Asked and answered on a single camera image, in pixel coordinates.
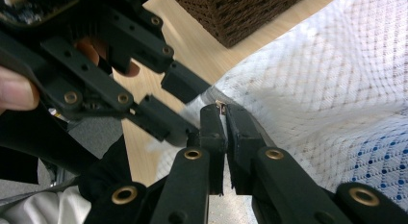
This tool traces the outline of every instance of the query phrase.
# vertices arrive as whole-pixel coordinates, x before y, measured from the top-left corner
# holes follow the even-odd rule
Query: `brass insert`
[[[353,187],[348,191],[348,193],[356,202],[363,205],[375,207],[380,204],[380,200],[378,199],[378,197],[365,188]]]
[[[64,100],[67,104],[74,104],[78,101],[78,96],[74,91],[69,91],[64,95]]]
[[[129,96],[126,93],[119,93],[119,95],[117,96],[117,101],[120,104],[126,104],[129,101]]]
[[[265,154],[272,160],[281,160],[284,155],[279,150],[267,150]]]
[[[154,25],[159,25],[160,24],[160,19],[157,16],[153,16],[150,20],[152,22],[152,24]]]
[[[125,205],[132,202],[137,196],[138,190],[135,187],[120,187],[112,194],[112,202],[117,205]]]
[[[188,150],[186,152],[184,152],[184,157],[186,157],[186,159],[189,160],[196,160],[201,158],[201,151],[198,150]]]
[[[168,47],[168,46],[165,46],[165,47],[163,47],[163,53],[165,54],[165,55],[169,55],[169,54],[171,54],[171,48],[170,47]]]

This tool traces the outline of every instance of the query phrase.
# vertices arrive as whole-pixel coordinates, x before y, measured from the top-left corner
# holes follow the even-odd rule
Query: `black mechanical linkage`
[[[226,107],[236,192],[252,196],[258,223],[408,223],[407,213],[372,187],[347,183],[336,194],[319,187],[288,152],[265,146],[246,110]],[[127,223],[207,223],[209,195],[222,193],[225,138],[216,105],[200,114],[199,134],[189,134],[188,147],[178,152],[169,174],[147,189],[138,210],[121,214]],[[110,190],[104,197],[112,195]],[[105,200],[106,212],[91,213],[103,221],[111,206],[117,205]]]
[[[209,163],[204,149],[180,150],[149,223],[207,223]]]
[[[49,130],[44,132],[38,126]],[[30,112],[5,111],[0,115],[0,130],[0,146],[41,158],[75,175],[84,173],[98,161],[64,131],[43,105]]]
[[[210,194],[223,194],[227,142],[217,105],[213,104],[201,109],[200,117],[202,119],[200,121],[199,145],[210,154]]]
[[[128,73],[135,59],[164,74],[162,87],[182,102],[190,102],[210,85],[173,59],[174,51],[161,31],[163,20],[142,6],[146,0],[66,0],[66,6],[65,0],[27,1],[31,2],[19,3],[23,12],[36,5],[48,15],[32,24],[31,17],[18,23],[0,20],[1,65],[28,77],[40,90],[44,104],[68,119],[129,118],[157,140],[186,146],[188,133],[196,132],[195,127],[154,98],[139,106],[128,90],[74,48],[83,37],[102,41],[107,44],[110,66]],[[48,8],[55,7],[58,13],[49,12]],[[10,11],[18,17],[13,6]]]
[[[139,223],[138,217],[143,215],[141,212],[147,195],[146,187],[139,183],[113,185],[92,203],[92,209],[84,223]],[[132,216],[123,215],[124,213],[131,213]]]
[[[264,139],[256,129],[250,114],[242,107],[226,107],[228,131],[228,164],[231,183],[239,195],[252,193],[254,181],[253,160],[258,150],[265,145]]]

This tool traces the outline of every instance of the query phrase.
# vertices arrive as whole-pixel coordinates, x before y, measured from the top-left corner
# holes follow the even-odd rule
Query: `white mesh fabric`
[[[320,186],[364,183],[408,211],[407,24],[408,0],[335,0],[182,114],[197,124],[216,99],[242,105]]]

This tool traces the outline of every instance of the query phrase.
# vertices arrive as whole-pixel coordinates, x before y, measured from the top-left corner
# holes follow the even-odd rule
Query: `metal pin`
[[[220,115],[226,115],[226,105],[224,102],[216,100],[217,108],[219,109]]]

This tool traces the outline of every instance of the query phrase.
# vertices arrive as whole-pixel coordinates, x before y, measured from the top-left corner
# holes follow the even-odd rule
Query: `fingertip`
[[[35,109],[35,108],[38,106],[38,104],[39,104],[39,92],[38,92],[36,86],[34,86],[34,84],[31,83],[31,82],[30,82],[30,88],[31,88],[33,103],[31,103],[31,105],[29,105],[29,109],[28,109],[28,110],[33,110],[33,109]]]
[[[87,58],[89,58],[95,65],[98,65],[99,54],[92,45],[85,41],[79,41],[76,44],[76,48]]]
[[[135,64],[133,62],[130,62],[129,73],[126,74],[126,76],[127,77],[136,77],[136,76],[139,75],[139,73],[140,73],[140,67],[137,64]]]

